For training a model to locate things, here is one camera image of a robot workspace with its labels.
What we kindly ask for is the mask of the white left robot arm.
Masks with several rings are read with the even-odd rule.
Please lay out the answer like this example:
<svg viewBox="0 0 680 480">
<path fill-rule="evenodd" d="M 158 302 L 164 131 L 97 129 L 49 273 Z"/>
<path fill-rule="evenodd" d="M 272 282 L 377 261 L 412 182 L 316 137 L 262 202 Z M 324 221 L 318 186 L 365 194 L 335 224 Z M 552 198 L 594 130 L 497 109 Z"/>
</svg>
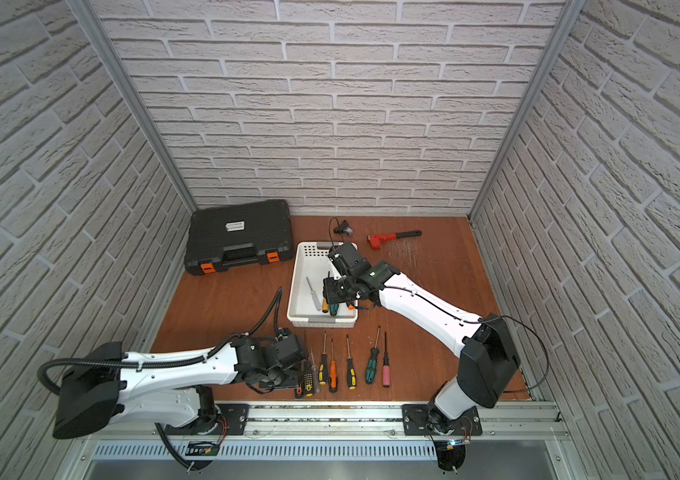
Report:
<svg viewBox="0 0 680 480">
<path fill-rule="evenodd" d="M 206 434 L 227 425 L 217 385 L 244 384 L 258 394 L 298 387 L 310 355 L 301 337 L 279 329 L 233 333 L 214 347 L 171 353 L 126 352 L 121 342 L 83 358 L 44 363 L 39 382 L 57 397 L 53 436 L 74 439 L 125 421 Z"/>
</svg>

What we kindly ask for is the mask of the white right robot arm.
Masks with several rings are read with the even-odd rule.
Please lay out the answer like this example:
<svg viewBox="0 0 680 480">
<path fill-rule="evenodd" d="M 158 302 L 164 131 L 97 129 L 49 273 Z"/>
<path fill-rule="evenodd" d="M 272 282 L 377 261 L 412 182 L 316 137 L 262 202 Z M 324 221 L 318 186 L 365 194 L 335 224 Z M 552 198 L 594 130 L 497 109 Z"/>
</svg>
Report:
<svg viewBox="0 0 680 480">
<path fill-rule="evenodd" d="M 414 283 L 395 266 L 370 262 L 346 242 L 329 248 L 338 272 L 323 281 L 330 304 L 371 301 L 430 333 L 459 359 L 458 373 L 429 401 L 424 429 L 449 435 L 473 419 L 475 407 L 492 408 L 520 367 L 507 315 L 481 317 L 462 310 Z"/>
</svg>

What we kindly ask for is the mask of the green handle screwdriver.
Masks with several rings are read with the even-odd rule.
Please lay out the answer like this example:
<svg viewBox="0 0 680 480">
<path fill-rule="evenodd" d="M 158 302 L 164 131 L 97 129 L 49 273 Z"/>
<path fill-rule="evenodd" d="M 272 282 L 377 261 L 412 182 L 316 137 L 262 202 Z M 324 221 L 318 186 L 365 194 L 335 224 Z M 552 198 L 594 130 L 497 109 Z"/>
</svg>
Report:
<svg viewBox="0 0 680 480">
<path fill-rule="evenodd" d="M 367 385 L 372 385 L 375 382 L 378 368 L 378 357 L 379 357 L 379 338 L 380 338 L 381 328 L 378 327 L 375 336 L 375 342 L 370 349 L 370 356 L 367 362 L 367 367 L 365 370 L 365 383 Z"/>
</svg>

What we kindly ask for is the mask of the pink handle screwdriver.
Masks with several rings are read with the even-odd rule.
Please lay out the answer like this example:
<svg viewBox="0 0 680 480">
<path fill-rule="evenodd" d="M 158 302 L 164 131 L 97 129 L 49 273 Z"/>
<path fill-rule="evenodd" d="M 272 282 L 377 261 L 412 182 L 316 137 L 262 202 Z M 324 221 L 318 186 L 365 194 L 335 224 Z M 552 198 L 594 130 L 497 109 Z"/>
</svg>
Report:
<svg viewBox="0 0 680 480">
<path fill-rule="evenodd" d="M 382 385 L 384 388 L 391 387 L 391 368 L 389 360 L 389 349 L 388 349 L 388 335 L 384 335 L 384 356 L 383 356 L 383 368 L 382 368 Z"/>
</svg>

